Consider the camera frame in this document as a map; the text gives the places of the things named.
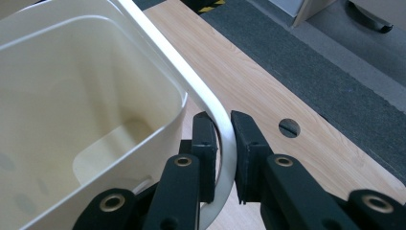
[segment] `white plastic bin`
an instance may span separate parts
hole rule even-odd
[[[227,173],[201,226],[213,221],[233,184],[233,129],[130,0],[47,1],[0,31],[0,229],[68,229],[98,193],[158,181],[187,91],[221,126]]]

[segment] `yellow and black tape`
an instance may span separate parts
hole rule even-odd
[[[204,12],[209,12],[209,11],[211,11],[212,9],[216,8],[216,7],[219,7],[219,6],[221,6],[221,5],[224,5],[225,3],[226,3],[226,2],[225,2],[224,0],[218,0],[218,1],[214,2],[214,3],[212,3],[211,5],[200,9],[197,13],[198,13],[198,14],[202,14],[202,13],[204,13]]]

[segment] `round hole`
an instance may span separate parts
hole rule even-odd
[[[293,165],[293,162],[290,160],[290,159],[288,159],[288,158],[286,158],[286,157],[277,157],[276,159],[275,159],[275,162],[278,164],[278,165],[280,165],[280,166],[284,166],[284,167],[291,167],[292,165]]]
[[[389,214],[394,211],[394,206],[392,206],[388,201],[376,195],[364,195],[362,196],[362,201],[369,208],[379,213]]]
[[[174,230],[177,228],[177,220],[175,218],[165,218],[161,221],[162,230]]]
[[[120,209],[125,203],[125,198],[121,194],[106,196],[102,201],[100,208],[102,211],[109,213]]]
[[[333,219],[323,219],[322,221],[323,226],[328,230],[341,230],[341,225],[337,221]]]
[[[292,119],[283,119],[279,123],[279,129],[283,136],[288,138],[298,137],[301,133],[301,127]]]
[[[184,156],[176,158],[176,160],[175,160],[175,164],[180,167],[189,166],[189,164],[191,164],[191,163],[192,163],[192,160],[189,157],[184,157]]]

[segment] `gray carpet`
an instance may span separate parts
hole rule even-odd
[[[135,2],[145,9],[159,0]],[[404,113],[245,0],[201,16],[406,184]]]

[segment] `wooden table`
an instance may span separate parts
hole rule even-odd
[[[253,116],[273,151],[300,160],[326,191],[347,199],[350,191],[369,188],[401,203],[406,201],[406,188],[398,179],[181,2],[168,0],[145,14],[227,111]],[[198,111],[189,101],[184,138],[191,137],[192,116]],[[285,118],[299,124],[298,137],[280,133],[279,122]],[[239,206],[236,191],[232,191],[210,228],[264,227],[258,204]]]

